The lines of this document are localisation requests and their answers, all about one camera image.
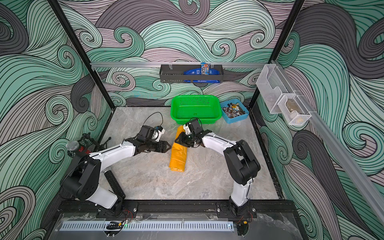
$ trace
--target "gray marble surface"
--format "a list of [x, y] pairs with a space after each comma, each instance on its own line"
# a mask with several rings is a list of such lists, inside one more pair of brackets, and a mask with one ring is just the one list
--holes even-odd
[[[165, 134], [161, 140], [173, 144], [178, 124], [170, 117], [169, 107], [119, 107], [103, 137], [108, 137], [108, 147], [120, 144], [124, 138], [135, 136], [144, 120], [154, 112], [164, 117], [162, 127]], [[161, 116], [151, 116], [146, 125], [158, 126]], [[203, 124], [204, 129], [217, 135], [238, 141], [248, 142], [258, 159], [261, 170], [252, 184], [249, 198], [278, 199], [268, 167], [259, 146], [249, 117], [246, 120], [227, 124], [223, 118], [215, 124]], [[167, 153], [140, 153], [123, 159], [111, 166], [111, 169], [126, 194], [127, 199], [228, 199], [233, 187], [225, 159], [219, 153], [205, 147], [188, 148], [185, 172], [174, 172], [169, 168], [171, 150]], [[103, 174], [99, 184], [111, 189]]]

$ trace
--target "red wire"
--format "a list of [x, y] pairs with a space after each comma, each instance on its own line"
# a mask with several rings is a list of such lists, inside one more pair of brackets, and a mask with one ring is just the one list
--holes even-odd
[[124, 209], [124, 211], [128, 211], [128, 213], [130, 213], [132, 215], [132, 218], [133, 218], [133, 214], [131, 211], [129, 211], [128, 209]]
[[253, 221], [253, 216], [252, 216], [251, 212], [250, 212], [250, 211], [248, 211], [248, 213], [249, 213], [249, 215], [251, 215], [251, 218], [252, 218], [252, 220], [251, 220], [251, 221]]
[[237, 223], [239, 223], [243, 219], [243, 217], [244, 217], [244, 215], [240, 218], [240, 220]]

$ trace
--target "metal grille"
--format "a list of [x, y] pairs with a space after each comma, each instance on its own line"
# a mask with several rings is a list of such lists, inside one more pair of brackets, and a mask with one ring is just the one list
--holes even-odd
[[[65, 221], [60, 231], [105, 231], [105, 221]], [[121, 231], [217, 231], [233, 232], [233, 222], [226, 221], [142, 221], [128, 223]]]

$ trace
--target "transparent wall organizer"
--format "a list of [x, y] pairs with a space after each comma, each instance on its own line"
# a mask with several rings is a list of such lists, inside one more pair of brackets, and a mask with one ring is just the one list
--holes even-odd
[[257, 79], [256, 85], [263, 97], [269, 113], [282, 113], [289, 125], [302, 126], [311, 115], [300, 104], [292, 86], [286, 80], [284, 69], [276, 64], [266, 64]]

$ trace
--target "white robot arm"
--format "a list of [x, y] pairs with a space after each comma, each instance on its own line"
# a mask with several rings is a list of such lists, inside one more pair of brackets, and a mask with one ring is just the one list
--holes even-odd
[[175, 142], [185, 147], [199, 145], [211, 148], [225, 157], [229, 173], [233, 178], [233, 191], [230, 197], [234, 216], [241, 216], [253, 178], [260, 171], [260, 164], [248, 143], [222, 138], [210, 130], [203, 130], [195, 118], [184, 125], [185, 132], [180, 133]]
[[[161, 126], [144, 125], [135, 137], [125, 139], [117, 146], [89, 155], [77, 152], [67, 169], [66, 177], [62, 180], [63, 188], [80, 200], [89, 200], [110, 209], [116, 203], [118, 196], [99, 186], [100, 172], [124, 158], [141, 152], [167, 152], [171, 146], [167, 141], [160, 141], [162, 134], [164, 129]], [[120, 186], [116, 188], [114, 192], [124, 194]]]

